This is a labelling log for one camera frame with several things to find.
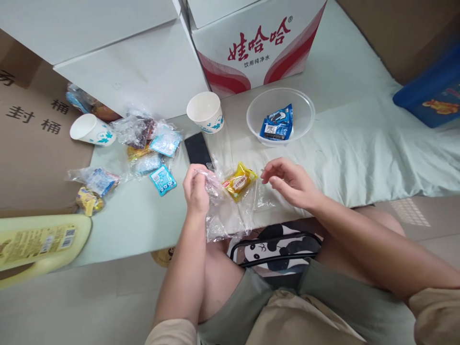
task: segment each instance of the cardboard box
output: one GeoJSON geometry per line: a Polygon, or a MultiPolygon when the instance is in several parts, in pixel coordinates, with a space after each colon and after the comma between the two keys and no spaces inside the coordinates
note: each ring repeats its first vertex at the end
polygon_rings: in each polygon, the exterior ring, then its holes
{"type": "Polygon", "coordinates": [[[0,29],[55,65],[177,18],[172,0],[7,1],[0,29]]]}
{"type": "Polygon", "coordinates": [[[458,0],[337,0],[405,85],[460,41],[458,0]]]}
{"type": "Polygon", "coordinates": [[[220,98],[301,73],[326,0],[260,0],[198,29],[192,39],[220,98]]]}
{"type": "Polygon", "coordinates": [[[184,115],[193,96],[209,91],[182,15],[54,69],[122,116],[129,103],[162,118],[184,115]]]}
{"type": "Polygon", "coordinates": [[[197,28],[201,28],[258,0],[188,0],[197,28]]]}
{"type": "Polygon", "coordinates": [[[73,213],[80,184],[64,177],[93,146],[70,139],[67,80],[3,31],[0,42],[0,218],[73,213]]]}

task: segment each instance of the clear plastic bowl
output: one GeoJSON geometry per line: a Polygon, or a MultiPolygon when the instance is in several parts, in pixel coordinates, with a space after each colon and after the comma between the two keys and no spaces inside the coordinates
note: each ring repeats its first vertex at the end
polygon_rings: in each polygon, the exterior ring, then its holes
{"type": "Polygon", "coordinates": [[[315,106],[304,93],[290,88],[267,90],[253,99],[246,113],[251,132],[259,141],[270,147],[285,146],[299,139],[309,131],[315,120],[315,106]],[[268,140],[260,136],[260,130],[267,115],[292,104],[292,132],[288,140],[268,140]]]}

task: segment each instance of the beige shirt sleeve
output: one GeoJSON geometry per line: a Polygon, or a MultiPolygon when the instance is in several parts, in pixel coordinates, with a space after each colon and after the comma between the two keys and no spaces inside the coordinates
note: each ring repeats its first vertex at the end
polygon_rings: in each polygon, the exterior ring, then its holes
{"type": "Polygon", "coordinates": [[[196,345],[196,329],[184,319],[166,320],[152,329],[145,345],[196,345]]]}
{"type": "Polygon", "coordinates": [[[427,288],[409,299],[417,345],[460,344],[460,290],[427,288]]]}

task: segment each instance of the white cardboard box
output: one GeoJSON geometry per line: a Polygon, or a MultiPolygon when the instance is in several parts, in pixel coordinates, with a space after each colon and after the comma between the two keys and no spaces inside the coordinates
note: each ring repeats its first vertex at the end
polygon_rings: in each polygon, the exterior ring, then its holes
{"type": "Polygon", "coordinates": [[[197,28],[242,9],[258,0],[188,0],[197,28]]]}
{"type": "Polygon", "coordinates": [[[0,28],[55,65],[174,18],[172,0],[14,0],[0,28]]]}
{"type": "Polygon", "coordinates": [[[182,16],[54,69],[122,116],[128,103],[163,118],[183,115],[209,90],[182,16]]]}
{"type": "Polygon", "coordinates": [[[303,72],[326,0],[260,0],[192,39],[213,92],[224,98],[303,72]]]}

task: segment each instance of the paper cup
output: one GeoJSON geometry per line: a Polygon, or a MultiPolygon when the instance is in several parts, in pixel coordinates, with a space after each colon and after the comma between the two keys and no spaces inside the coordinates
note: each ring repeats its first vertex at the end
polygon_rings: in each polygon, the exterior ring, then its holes
{"type": "Polygon", "coordinates": [[[208,134],[217,133],[224,127],[220,99],[213,92],[206,91],[193,97],[187,105],[187,116],[208,134]]]}
{"type": "Polygon", "coordinates": [[[113,130],[93,114],[84,114],[72,124],[70,137],[94,145],[109,146],[116,140],[113,130]]]}

